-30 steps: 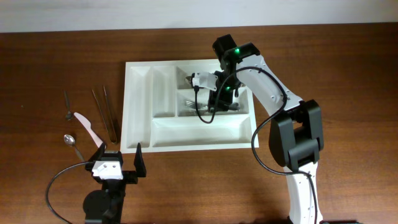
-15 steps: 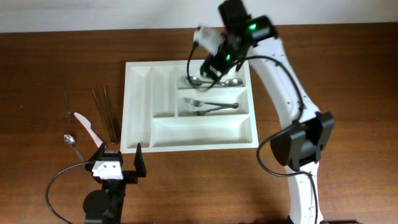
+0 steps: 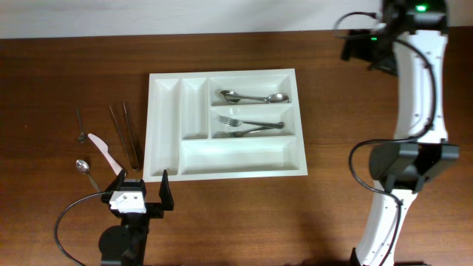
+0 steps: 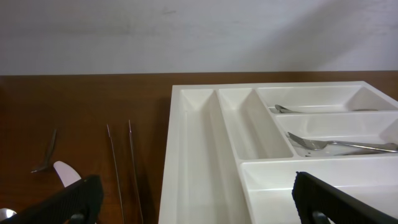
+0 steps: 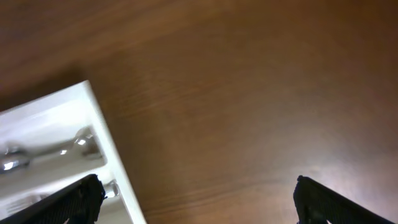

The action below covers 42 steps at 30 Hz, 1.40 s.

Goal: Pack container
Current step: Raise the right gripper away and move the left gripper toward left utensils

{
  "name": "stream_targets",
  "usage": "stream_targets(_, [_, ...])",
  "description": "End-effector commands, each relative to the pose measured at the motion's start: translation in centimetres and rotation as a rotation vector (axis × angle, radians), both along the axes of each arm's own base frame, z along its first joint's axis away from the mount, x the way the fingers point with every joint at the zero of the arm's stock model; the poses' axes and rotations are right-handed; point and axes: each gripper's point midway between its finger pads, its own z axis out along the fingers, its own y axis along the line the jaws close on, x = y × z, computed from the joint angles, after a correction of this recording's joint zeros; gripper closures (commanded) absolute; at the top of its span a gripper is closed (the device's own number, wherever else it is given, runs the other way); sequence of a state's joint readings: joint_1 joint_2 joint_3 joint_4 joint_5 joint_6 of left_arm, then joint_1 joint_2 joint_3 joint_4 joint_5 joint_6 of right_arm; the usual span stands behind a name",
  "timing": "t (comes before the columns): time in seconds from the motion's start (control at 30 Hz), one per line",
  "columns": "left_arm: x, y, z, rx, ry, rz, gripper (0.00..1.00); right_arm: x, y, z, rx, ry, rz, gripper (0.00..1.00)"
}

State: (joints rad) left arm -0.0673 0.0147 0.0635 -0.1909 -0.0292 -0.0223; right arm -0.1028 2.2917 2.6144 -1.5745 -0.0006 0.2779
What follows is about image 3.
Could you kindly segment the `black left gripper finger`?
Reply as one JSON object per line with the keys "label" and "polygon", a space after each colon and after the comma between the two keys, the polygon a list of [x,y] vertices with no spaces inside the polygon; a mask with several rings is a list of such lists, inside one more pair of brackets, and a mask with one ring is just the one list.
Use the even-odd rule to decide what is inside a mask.
{"label": "black left gripper finger", "polygon": [[126,171],[122,169],[116,178],[110,183],[110,185],[106,188],[106,192],[114,192],[118,191],[123,184],[123,181],[126,177]]}
{"label": "black left gripper finger", "polygon": [[174,210],[174,199],[171,194],[171,189],[169,186],[169,178],[168,178],[167,170],[163,171],[162,180],[160,183],[159,197],[161,199],[161,205],[164,211]]}

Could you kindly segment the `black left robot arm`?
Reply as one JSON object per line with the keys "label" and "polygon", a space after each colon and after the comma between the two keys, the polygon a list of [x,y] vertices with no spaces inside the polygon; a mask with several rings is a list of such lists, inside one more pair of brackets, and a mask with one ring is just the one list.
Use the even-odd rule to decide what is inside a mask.
{"label": "black left robot arm", "polygon": [[174,210],[167,171],[162,175],[159,197],[159,202],[146,202],[145,182],[127,179],[125,171],[105,189],[101,201],[121,222],[101,234],[98,247],[102,265],[144,264],[150,221],[162,219],[165,212]]}

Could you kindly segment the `large steel spoon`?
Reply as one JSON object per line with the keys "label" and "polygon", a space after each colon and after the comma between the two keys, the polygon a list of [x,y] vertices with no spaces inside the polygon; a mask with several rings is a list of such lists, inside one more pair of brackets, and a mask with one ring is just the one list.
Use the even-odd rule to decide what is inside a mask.
{"label": "large steel spoon", "polygon": [[290,98],[288,95],[283,93],[276,93],[265,97],[268,99],[267,103],[287,103]]}
{"label": "large steel spoon", "polygon": [[261,101],[261,102],[268,102],[268,99],[265,97],[253,97],[253,96],[247,96],[247,95],[239,95],[234,91],[230,90],[222,90],[220,92],[220,96],[223,97],[224,100],[226,100],[229,103],[238,103],[240,100],[256,100],[256,101]]}

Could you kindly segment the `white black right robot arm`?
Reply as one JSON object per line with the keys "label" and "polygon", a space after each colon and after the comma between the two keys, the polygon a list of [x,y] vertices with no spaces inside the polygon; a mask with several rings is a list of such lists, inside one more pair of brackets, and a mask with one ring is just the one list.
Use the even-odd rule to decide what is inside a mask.
{"label": "white black right robot arm", "polygon": [[458,160],[460,150],[448,141],[443,115],[443,60],[448,44],[446,0],[383,1],[371,29],[342,36],[341,59],[357,58],[398,79],[398,115],[391,139],[357,143],[351,155],[373,148],[368,185],[374,193],[361,241],[351,265],[393,265],[395,246],[411,204],[423,187]]}

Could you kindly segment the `steel fork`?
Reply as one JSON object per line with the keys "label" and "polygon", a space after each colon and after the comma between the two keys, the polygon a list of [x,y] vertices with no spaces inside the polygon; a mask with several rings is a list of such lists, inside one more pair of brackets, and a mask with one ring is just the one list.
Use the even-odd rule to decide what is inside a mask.
{"label": "steel fork", "polygon": [[238,120],[235,118],[225,117],[225,116],[219,116],[218,121],[227,126],[232,126],[232,127],[238,127],[238,126],[241,126],[242,124],[248,124],[252,126],[265,126],[265,127],[270,127],[270,128],[276,128],[276,129],[283,129],[285,127],[285,124],[283,122],[262,123],[262,122],[248,121],[248,120]]}
{"label": "steel fork", "polygon": [[264,131],[276,130],[276,128],[270,127],[257,127],[252,129],[246,129],[242,131],[235,131],[235,132],[215,132],[211,137],[213,139],[220,139],[220,138],[240,138],[245,137],[250,134],[255,134]]}

